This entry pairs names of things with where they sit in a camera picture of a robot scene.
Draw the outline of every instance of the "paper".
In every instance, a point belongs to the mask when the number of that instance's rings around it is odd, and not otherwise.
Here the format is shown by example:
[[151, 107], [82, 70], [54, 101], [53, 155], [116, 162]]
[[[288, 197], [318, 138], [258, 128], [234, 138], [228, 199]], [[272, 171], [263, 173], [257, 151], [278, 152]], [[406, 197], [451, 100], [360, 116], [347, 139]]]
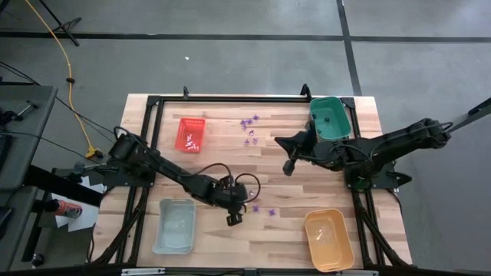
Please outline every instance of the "paper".
[[[88, 187], [89, 189], [93, 189], [94, 191], [99, 192], [99, 193], [104, 192], [104, 190], [106, 188], [102, 184], [91, 186], [88, 176], [85, 176], [82, 178], [82, 183], [80, 185], [82, 185], [84, 187]], [[95, 222], [97, 221], [97, 217], [99, 216], [99, 208], [98, 207], [88, 205], [88, 204], [85, 204], [82, 202], [74, 201], [72, 199], [67, 199], [66, 197], [61, 196], [61, 195], [52, 194], [52, 198], [64, 200], [66, 202], [73, 202], [73, 203], [76, 203], [76, 204], [82, 206], [82, 214], [76, 219], [56, 215], [55, 218], [56, 218], [56, 224], [58, 227], [61, 227], [63, 225], [68, 224], [68, 231], [72, 232], [72, 231], [77, 231], [77, 230], [84, 229], [84, 228], [90, 228], [90, 227], [94, 226]]]

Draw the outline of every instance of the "wood grain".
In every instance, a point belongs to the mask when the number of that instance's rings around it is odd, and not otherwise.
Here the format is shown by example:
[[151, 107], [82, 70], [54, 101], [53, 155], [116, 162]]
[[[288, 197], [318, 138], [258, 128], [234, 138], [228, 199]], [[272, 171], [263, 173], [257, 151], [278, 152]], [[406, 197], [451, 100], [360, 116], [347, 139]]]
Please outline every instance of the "wood grain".
[[[148, 94], [129, 94], [121, 124], [140, 133]], [[373, 97], [355, 97], [362, 136], [381, 135], [377, 107]], [[258, 114], [260, 119], [250, 126], [257, 145], [245, 146], [248, 138], [239, 122]], [[182, 117], [206, 119], [203, 150], [200, 154], [181, 153], [174, 149], [177, 127]], [[243, 223], [234, 227], [226, 224], [226, 210], [211, 208], [200, 202], [197, 206], [196, 242], [188, 255], [156, 255], [152, 246], [157, 236], [159, 201], [164, 198], [189, 198], [183, 189], [166, 177], [158, 176], [150, 192], [147, 215], [140, 243], [138, 265], [173, 267], [226, 268], [313, 268], [304, 232], [304, 217], [313, 210], [336, 208], [343, 214], [353, 248], [354, 268], [361, 267], [353, 202], [344, 187], [339, 172], [299, 161], [293, 176], [282, 173], [285, 152], [273, 140], [276, 136], [292, 136], [302, 130], [308, 119], [306, 103], [166, 103], [160, 128], [158, 150], [167, 159], [190, 172], [215, 162], [230, 165], [234, 175], [254, 173], [262, 191], [254, 204], [259, 213], [248, 212]], [[151, 139], [153, 122], [147, 140]], [[219, 178], [223, 168], [211, 168], [206, 173]], [[257, 190], [251, 179], [244, 178], [247, 188]], [[94, 258], [110, 244], [120, 229], [128, 189], [114, 189], [102, 202], [95, 228]], [[385, 191], [374, 190], [375, 208], [381, 232], [398, 254], [411, 262], [404, 224], [394, 198]], [[276, 215], [270, 216], [269, 209]], [[371, 258], [375, 261], [371, 235], [367, 235]], [[133, 242], [133, 232], [127, 243], [127, 253]]]

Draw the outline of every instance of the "orange bin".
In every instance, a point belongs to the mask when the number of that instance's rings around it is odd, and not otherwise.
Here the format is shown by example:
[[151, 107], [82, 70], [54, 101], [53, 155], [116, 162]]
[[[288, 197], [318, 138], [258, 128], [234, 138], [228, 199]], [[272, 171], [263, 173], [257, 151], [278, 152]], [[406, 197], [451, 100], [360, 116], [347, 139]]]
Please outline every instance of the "orange bin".
[[181, 118], [177, 130], [176, 149], [187, 153], [199, 153], [205, 132], [205, 120]]
[[353, 266], [354, 256], [344, 217], [337, 209], [309, 212], [305, 216], [308, 247], [320, 272], [340, 271]]

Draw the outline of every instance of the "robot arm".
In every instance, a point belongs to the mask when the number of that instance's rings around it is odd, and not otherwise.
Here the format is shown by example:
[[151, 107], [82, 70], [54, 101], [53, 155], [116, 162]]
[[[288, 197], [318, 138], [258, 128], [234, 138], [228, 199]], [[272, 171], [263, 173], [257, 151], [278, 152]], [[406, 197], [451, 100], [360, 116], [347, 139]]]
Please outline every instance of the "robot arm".
[[[445, 146], [450, 138], [444, 128], [447, 125], [450, 126], [451, 123], [422, 119], [402, 130], [373, 139], [318, 142], [315, 128], [310, 123], [309, 130], [299, 132], [293, 137], [277, 137], [275, 141], [288, 154], [288, 161], [283, 167], [287, 176], [295, 169], [296, 160], [301, 159], [333, 171], [344, 170], [346, 182], [352, 184], [360, 179], [370, 182], [384, 171], [387, 164], [414, 150], [439, 149]], [[410, 181], [409, 176], [391, 173], [398, 180], [399, 186]]]
[[112, 186], [111, 183], [122, 179], [130, 184], [152, 182], [155, 173], [160, 173], [180, 184], [194, 199], [227, 209], [229, 226], [242, 222], [240, 211], [247, 200], [247, 190], [244, 185], [234, 181], [230, 172], [222, 179], [191, 174], [163, 158], [159, 151], [150, 149], [144, 143], [132, 133], [121, 134], [118, 137], [107, 161], [108, 166], [117, 169], [104, 174], [104, 184]]

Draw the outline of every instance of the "green plastic container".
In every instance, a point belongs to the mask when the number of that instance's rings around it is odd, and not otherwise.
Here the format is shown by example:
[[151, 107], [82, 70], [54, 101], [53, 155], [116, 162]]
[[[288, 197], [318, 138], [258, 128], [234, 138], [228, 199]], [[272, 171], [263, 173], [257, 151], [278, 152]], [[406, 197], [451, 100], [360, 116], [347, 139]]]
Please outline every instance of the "green plastic container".
[[317, 98], [310, 102], [310, 114], [317, 134], [324, 140], [342, 140], [351, 133], [351, 125], [341, 100]]

